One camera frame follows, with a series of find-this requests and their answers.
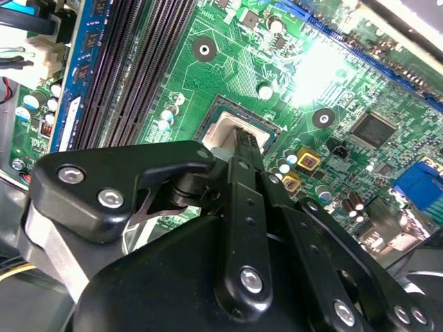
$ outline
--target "screw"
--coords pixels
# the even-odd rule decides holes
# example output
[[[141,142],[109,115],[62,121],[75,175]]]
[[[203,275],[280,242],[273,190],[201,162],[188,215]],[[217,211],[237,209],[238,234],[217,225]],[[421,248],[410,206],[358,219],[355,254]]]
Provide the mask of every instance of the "screw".
[[[76,167],[63,167],[58,171],[58,178],[70,185],[76,185],[84,180],[84,173]]]
[[[394,307],[395,315],[404,323],[404,324],[410,324],[410,319],[408,314],[405,312],[405,310],[400,306]]]
[[[125,200],[118,190],[104,189],[98,193],[98,201],[106,208],[118,209]]]
[[[23,168],[25,168],[26,164],[21,159],[14,159],[11,163],[11,167],[15,169],[16,171],[21,171]]]
[[[246,164],[244,161],[239,161],[238,163],[239,163],[240,166],[242,166],[244,169],[248,169],[248,168],[249,168],[248,164]]]
[[[312,203],[311,201],[307,202],[307,206],[309,206],[309,208],[310,208],[311,210],[318,211],[318,207],[317,207],[317,205],[315,205],[315,204]]]
[[[263,289],[262,278],[251,268],[244,268],[240,272],[243,286],[253,294],[258,294]]]
[[[340,317],[343,322],[348,326],[355,325],[355,316],[347,305],[339,299],[334,302],[335,313]]]
[[[209,158],[208,152],[206,152],[205,150],[200,149],[197,151],[197,154],[199,156],[201,156],[202,158],[205,158],[205,159]]]
[[[280,181],[278,180],[278,177],[275,176],[274,174],[269,175],[269,180],[271,180],[271,182],[274,182],[275,184],[277,184]]]
[[[418,320],[420,323],[422,323],[423,325],[428,324],[428,321],[423,316],[423,314],[422,314],[422,312],[420,310],[418,310],[415,307],[412,307],[411,308],[411,312],[413,313],[413,316],[415,317],[415,319]]]

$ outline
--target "black ram slot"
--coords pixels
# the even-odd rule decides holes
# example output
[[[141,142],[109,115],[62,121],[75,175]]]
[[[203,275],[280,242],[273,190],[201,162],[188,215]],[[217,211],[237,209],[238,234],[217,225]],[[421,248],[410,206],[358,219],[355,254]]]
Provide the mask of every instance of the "black ram slot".
[[[135,144],[138,135],[140,134],[141,129],[143,128],[147,115],[149,114],[149,110],[152,108],[153,103],[155,102],[155,97],[160,91],[161,82],[163,81],[164,75],[167,72],[167,69],[170,65],[170,61],[174,56],[175,51],[177,50],[177,46],[181,38],[183,37],[183,33],[188,25],[189,19],[191,18],[192,12],[194,10],[196,1],[189,1],[184,8],[184,12],[181,16],[177,17],[177,22],[174,23],[177,27],[174,31],[174,35],[171,38],[170,43],[167,45],[164,53],[160,57],[161,63],[159,67],[154,72],[154,79],[152,80],[149,90],[145,97],[140,100],[143,102],[141,105],[141,111],[137,114],[134,113],[134,117],[130,119],[130,127],[128,126],[124,131],[122,140],[120,141],[120,146],[122,145],[133,145]]]
[[[126,0],[120,1],[116,12],[111,33],[107,33],[104,38],[107,52],[102,55],[100,70],[93,81],[93,91],[86,105],[88,105],[88,115],[84,119],[84,129],[82,132],[81,149],[90,149],[98,146],[98,137],[103,127],[104,115],[109,109],[111,97],[118,86],[118,79],[127,59],[127,54],[132,44],[135,30],[134,26],[140,20],[142,8],[146,1]]]
[[[133,108],[135,99],[139,96],[141,84],[146,76],[148,68],[152,63],[157,44],[163,37],[163,27],[166,25],[170,16],[171,8],[177,0],[156,1],[153,11],[148,19],[147,30],[143,33],[141,41],[142,53],[138,53],[133,61],[133,68],[126,81],[126,87],[123,91],[117,106],[117,112],[111,119],[111,124],[105,139],[105,146],[116,146],[113,144],[115,138],[120,138],[121,133],[126,126],[127,113],[136,111]]]

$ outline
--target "power connector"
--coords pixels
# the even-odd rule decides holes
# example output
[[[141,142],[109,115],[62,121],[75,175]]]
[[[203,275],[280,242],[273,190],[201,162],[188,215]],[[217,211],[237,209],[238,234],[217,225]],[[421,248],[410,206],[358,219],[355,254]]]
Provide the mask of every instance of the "power connector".
[[[0,71],[0,76],[8,77],[32,90],[50,78],[57,78],[57,73],[63,66],[63,43],[55,44],[40,35],[26,39],[20,46],[25,49],[22,57],[34,65],[21,70],[3,70]]]

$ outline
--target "electrolytic capacitor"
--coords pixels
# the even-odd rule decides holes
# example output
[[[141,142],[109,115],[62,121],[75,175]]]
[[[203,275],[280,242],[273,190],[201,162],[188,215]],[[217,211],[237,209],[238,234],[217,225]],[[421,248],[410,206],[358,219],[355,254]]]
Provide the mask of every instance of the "electrolytic capacitor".
[[[283,151],[283,156],[286,158],[286,161],[291,164],[291,165],[295,165],[297,163],[297,155],[296,152],[288,147],[287,149],[285,149]]]
[[[343,199],[341,201],[341,207],[347,212],[347,215],[351,218],[354,218],[357,215],[357,211],[352,206],[352,203],[349,199]]]
[[[43,92],[35,90],[23,97],[23,103],[29,109],[39,109],[42,105],[45,105],[47,99]]]
[[[355,217],[355,221],[357,223],[362,223],[365,220],[365,217],[362,215],[361,212],[357,212],[357,215]]]
[[[291,170],[291,166],[288,165],[288,162],[285,158],[280,158],[277,160],[278,171],[281,174],[286,174]]]
[[[59,99],[60,96],[62,95],[62,83],[63,83],[63,80],[58,80],[51,85],[51,93],[57,99]]]
[[[55,122],[55,112],[52,111],[46,112],[44,114],[43,119],[48,125],[53,126]]]
[[[358,193],[350,192],[349,200],[351,201],[351,204],[352,206],[354,206],[354,209],[356,211],[361,211],[362,209],[365,208],[365,203],[363,202],[363,199],[361,199]]]
[[[46,101],[46,106],[48,107],[49,111],[55,112],[57,111],[57,107],[58,107],[58,99],[56,97],[50,97],[47,101]]]
[[[277,167],[272,167],[271,173],[277,176],[280,181],[283,180],[283,175],[280,173]]]
[[[319,199],[324,203],[328,203],[332,199],[332,193],[329,190],[329,188],[325,185],[317,186],[316,194],[318,195]]]

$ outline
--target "memory chip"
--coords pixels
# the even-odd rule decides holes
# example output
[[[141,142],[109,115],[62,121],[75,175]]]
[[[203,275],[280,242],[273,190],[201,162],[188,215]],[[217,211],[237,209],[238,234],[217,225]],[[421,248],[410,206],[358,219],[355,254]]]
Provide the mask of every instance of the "memory chip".
[[[93,15],[102,15],[106,9],[107,0],[94,0]]]
[[[90,50],[97,46],[98,38],[100,37],[100,33],[98,31],[91,31],[86,34],[83,41],[82,50]]]
[[[369,148],[378,149],[395,133],[397,128],[375,113],[364,115],[354,126],[352,135]]]
[[[75,83],[85,79],[89,74],[89,66],[90,63],[82,64],[77,67],[77,71],[75,72]]]

